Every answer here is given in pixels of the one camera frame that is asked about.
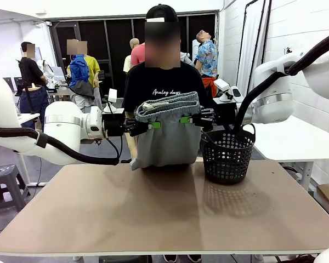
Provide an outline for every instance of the basket handle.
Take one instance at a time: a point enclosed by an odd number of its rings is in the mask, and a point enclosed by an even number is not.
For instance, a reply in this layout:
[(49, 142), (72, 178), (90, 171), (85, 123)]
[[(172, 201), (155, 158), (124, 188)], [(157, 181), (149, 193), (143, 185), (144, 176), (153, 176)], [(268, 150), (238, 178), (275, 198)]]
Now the basket handle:
[[(253, 128), (253, 134), (252, 134), (252, 135), (253, 135), (253, 138), (256, 139), (256, 128), (255, 128), (255, 126), (254, 126), (252, 123), (249, 123), (249, 124), (247, 124), (247, 125), (251, 125), (251, 126), (252, 126), (252, 128)], [(246, 126), (246, 125), (241, 126), (241, 127), (240, 127), (240, 131), (243, 131), (243, 130), (244, 130), (243, 128), (244, 128), (245, 126)]]

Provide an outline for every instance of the black stool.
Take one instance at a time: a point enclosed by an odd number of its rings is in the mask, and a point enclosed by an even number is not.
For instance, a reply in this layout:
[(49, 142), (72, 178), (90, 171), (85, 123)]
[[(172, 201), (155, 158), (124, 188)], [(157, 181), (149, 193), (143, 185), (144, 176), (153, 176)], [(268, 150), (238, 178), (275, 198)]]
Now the black stool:
[[(4, 193), (9, 192), (12, 201), (4, 200)], [(16, 206), (17, 211), (21, 211), (26, 205), (24, 198), (29, 194), (28, 187), (24, 183), (22, 176), (14, 164), (0, 166), (0, 209)]]
[(148, 256), (100, 256), (99, 263), (152, 263)]

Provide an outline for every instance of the white wall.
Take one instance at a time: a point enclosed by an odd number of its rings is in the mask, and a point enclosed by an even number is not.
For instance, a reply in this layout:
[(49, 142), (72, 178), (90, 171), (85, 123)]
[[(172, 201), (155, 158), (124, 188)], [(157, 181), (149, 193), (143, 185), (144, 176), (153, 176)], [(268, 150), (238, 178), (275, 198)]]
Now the white wall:
[[(147, 11), (159, 3), (168, 4), (174, 8), (176, 12), (194, 12), (203, 10), (221, 10), (224, 0), (94, 0), (90, 3), (76, 2), (75, 0), (49, 0), (34, 1), (22, 0), (18, 1), (19, 5), (15, 8), (0, 1), (0, 9), (35, 15), (40, 18), (68, 18), (83, 16), (113, 16), (113, 15), (137, 15), (146, 14)], [(45, 15), (37, 15), (36, 12), (46, 11)]]
[(219, 31), (218, 31), (218, 74), (223, 75), (223, 54), (224, 54), (224, 27), (225, 10), (219, 12)]
[(223, 73), (221, 76), (230, 85), (236, 85), (243, 18), (245, 6), (250, 1), (236, 0), (225, 9), (224, 47), (223, 54), (220, 54), (220, 59), (222, 59), (223, 55)]
[[(283, 56), (285, 47), (310, 48), (329, 35), (329, 0), (274, 0), (272, 5), (266, 61)], [(315, 94), (302, 73), (291, 77), (294, 115), (329, 132), (329, 100)], [(316, 162), (312, 177), (329, 182), (329, 161)]]
[(0, 76), (20, 77), (16, 59), (21, 59), (21, 43), (32, 42), (41, 50), (42, 58), (54, 66), (55, 58), (50, 45), (50, 36), (44, 23), (7, 23), (0, 25)]

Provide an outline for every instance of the green clip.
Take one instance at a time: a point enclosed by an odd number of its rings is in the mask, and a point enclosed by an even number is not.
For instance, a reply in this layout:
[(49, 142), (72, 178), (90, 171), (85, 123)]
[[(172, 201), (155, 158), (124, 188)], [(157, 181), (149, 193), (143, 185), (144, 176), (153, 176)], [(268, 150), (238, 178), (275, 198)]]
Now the green clip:
[(149, 122), (151, 129), (159, 129), (161, 127), (161, 122)]
[(180, 123), (192, 123), (192, 117), (191, 116), (182, 117), (180, 119)]

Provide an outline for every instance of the table leg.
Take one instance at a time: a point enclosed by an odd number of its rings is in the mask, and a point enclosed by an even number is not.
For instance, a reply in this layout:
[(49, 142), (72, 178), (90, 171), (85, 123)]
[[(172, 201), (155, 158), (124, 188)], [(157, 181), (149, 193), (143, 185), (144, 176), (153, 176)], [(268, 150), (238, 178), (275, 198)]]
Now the table leg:
[(309, 184), (311, 183), (313, 162), (305, 162), (301, 177), (301, 186), (308, 191)]
[[(21, 173), (21, 176), (24, 180), (24, 183), (28, 187), (37, 187), (37, 183), (36, 182), (31, 182), (31, 180), (29, 179), (26, 163), (24, 162), (23, 155), (20, 154), (20, 153), (18, 153), (18, 163), (19, 163), (20, 173)], [(38, 187), (43, 187), (46, 184), (47, 184), (46, 182), (40, 182), (38, 184)]]
[(257, 263), (263, 263), (264, 262), (263, 255), (253, 255), (253, 256), (256, 259), (256, 261), (254, 261), (254, 262), (257, 262)]
[(83, 259), (83, 257), (82, 256), (74, 256), (73, 257), (73, 261), (78, 261), (78, 260), (80, 260), (80, 259)]
[(18, 153), (18, 163), (20, 166), (20, 173), (24, 180), (24, 183), (26, 185), (29, 185), (31, 183), (31, 180), (29, 179), (29, 176), (28, 176), (28, 170), (27, 170), (26, 163), (24, 162), (23, 155), (20, 153)]

